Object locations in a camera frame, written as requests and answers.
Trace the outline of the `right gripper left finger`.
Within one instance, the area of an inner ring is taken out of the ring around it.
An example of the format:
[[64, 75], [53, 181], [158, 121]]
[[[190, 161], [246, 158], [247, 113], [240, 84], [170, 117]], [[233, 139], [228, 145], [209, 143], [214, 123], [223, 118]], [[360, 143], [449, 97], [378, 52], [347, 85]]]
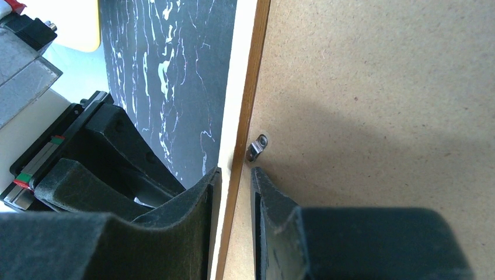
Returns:
[[221, 169], [132, 222], [110, 213], [4, 213], [2, 279], [206, 279]]

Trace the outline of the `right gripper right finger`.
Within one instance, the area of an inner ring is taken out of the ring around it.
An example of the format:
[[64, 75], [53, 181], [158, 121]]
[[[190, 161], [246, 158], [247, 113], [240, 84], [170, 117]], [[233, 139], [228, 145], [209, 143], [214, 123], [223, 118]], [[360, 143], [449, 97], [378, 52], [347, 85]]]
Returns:
[[452, 229], [425, 208], [308, 207], [251, 171], [256, 279], [474, 279]]

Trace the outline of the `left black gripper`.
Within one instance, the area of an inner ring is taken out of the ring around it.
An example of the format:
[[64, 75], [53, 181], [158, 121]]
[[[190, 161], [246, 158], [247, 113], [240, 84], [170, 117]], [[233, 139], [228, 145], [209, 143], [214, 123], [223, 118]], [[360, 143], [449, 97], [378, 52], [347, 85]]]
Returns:
[[113, 103], [96, 91], [70, 104], [12, 163], [1, 202], [16, 212], [110, 212], [132, 221], [181, 194], [182, 184]]

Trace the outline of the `brown cardboard backing board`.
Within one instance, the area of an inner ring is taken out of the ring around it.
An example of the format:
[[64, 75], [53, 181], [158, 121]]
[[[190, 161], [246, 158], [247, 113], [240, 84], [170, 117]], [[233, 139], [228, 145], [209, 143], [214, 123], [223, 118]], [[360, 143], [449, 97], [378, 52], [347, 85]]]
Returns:
[[272, 1], [260, 134], [297, 203], [433, 209], [494, 278], [493, 1]]

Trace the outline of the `orange wooden picture frame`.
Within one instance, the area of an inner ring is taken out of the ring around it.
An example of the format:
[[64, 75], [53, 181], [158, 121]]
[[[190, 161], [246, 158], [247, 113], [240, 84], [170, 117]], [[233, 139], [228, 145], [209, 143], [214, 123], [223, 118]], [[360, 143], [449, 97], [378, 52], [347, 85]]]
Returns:
[[237, 2], [218, 158], [221, 186], [214, 188], [208, 279], [224, 276], [270, 4]]

